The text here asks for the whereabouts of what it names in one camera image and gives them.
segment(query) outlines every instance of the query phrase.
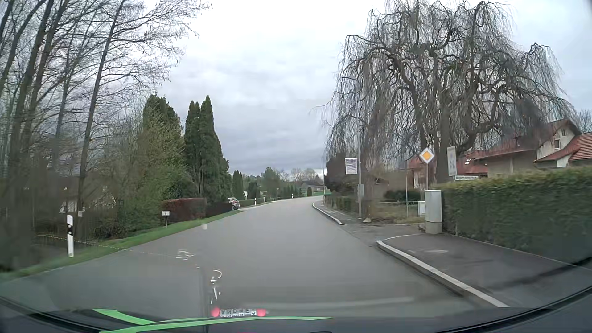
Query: sign post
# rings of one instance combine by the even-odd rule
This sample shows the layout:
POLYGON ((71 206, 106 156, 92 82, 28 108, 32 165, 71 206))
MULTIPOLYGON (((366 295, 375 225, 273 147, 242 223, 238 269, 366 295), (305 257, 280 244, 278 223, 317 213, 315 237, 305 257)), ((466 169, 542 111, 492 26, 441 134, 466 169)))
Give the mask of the sign post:
POLYGON ((68 244, 68 257, 74 257, 74 217, 66 215, 66 223, 68 224, 68 234, 66 236, 68 244))
POLYGON ((166 222, 166 217, 170 216, 170 210, 161 210, 160 215, 165 217, 165 228, 167 228, 168 224, 166 222))
POLYGON ((436 157, 436 155, 434 155, 434 153, 427 147, 422 151, 421 154, 419 154, 419 158, 422 159, 422 161, 426 164, 426 190, 429 188, 429 169, 427 165, 430 164, 434 157, 436 157))

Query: street sign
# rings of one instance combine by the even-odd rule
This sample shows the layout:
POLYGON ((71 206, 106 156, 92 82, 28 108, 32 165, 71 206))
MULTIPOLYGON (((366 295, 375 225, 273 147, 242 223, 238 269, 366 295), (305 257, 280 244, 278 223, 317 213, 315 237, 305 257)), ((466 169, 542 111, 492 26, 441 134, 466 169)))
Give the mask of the street sign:
POLYGON ((435 156, 436 155, 434 155, 429 148, 424 149, 423 152, 419 154, 419 158, 421 158, 425 164, 428 164, 435 156))
POLYGON ((446 155, 448 156, 448 175, 456 176, 456 146, 446 148, 446 155))
POLYGON ((345 159, 345 174, 346 175, 357 175, 358 174, 358 159, 357 158, 346 158, 345 159))
POLYGON ((454 180, 478 180, 479 176, 463 176, 463 175, 456 175, 454 176, 454 180))

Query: utility box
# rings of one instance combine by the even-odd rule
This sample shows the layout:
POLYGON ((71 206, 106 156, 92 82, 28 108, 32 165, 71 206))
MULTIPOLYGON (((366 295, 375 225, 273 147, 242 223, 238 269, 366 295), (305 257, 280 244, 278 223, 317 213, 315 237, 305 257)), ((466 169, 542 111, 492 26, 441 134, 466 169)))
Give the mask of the utility box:
POLYGON ((426 190, 426 233, 442 233, 442 191, 426 190))

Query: grass strip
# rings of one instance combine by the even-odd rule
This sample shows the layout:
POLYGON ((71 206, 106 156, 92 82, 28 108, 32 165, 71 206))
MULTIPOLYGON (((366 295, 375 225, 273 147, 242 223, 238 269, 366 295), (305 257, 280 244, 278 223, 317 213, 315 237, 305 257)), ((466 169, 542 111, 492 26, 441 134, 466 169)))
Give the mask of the grass strip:
POLYGON ((195 228, 197 226, 201 226, 205 223, 210 223, 215 220, 223 219, 227 216, 231 216, 234 214, 240 213, 240 210, 233 210, 227 213, 223 213, 216 216, 207 217, 205 219, 193 220, 193 221, 186 221, 186 222, 177 222, 173 223, 167 227, 158 227, 153 229, 145 230, 145 232, 138 233, 134 236, 130 236, 127 238, 122 239, 110 239, 106 241, 99 241, 96 242, 98 246, 90 246, 85 248, 81 251, 77 251, 74 253, 74 257, 69 258, 67 256, 54 258, 48 260, 46 262, 41 262, 37 265, 32 265, 27 268, 23 268, 21 270, 10 272, 10 273, 2 273, 0 274, 0 282, 12 280, 13 278, 18 277, 25 277, 30 275, 35 275, 44 271, 53 270, 55 268, 65 267, 69 265, 78 264, 80 262, 84 262, 87 260, 103 257, 104 255, 112 254, 114 252, 119 251, 120 249, 127 249, 133 246, 138 246, 140 244, 148 243, 159 238, 173 235, 174 233, 182 232, 191 228, 195 228))

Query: green hedge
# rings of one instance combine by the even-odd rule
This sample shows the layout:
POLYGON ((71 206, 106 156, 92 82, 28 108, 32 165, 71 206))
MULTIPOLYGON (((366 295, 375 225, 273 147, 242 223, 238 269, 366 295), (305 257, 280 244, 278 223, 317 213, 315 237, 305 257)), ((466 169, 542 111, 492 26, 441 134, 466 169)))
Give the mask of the green hedge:
POLYGON ((422 194, 420 191, 410 188, 407 192, 405 190, 388 190, 383 197, 385 201, 406 201, 406 198, 409 198, 409 201, 419 201, 422 194))
POLYGON ((592 167, 441 185, 443 228, 565 262, 592 256, 592 167))
POLYGON ((356 199, 346 196, 325 196, 326 202, 329 206, 343 212, 358 212, 358 205, 356 199))

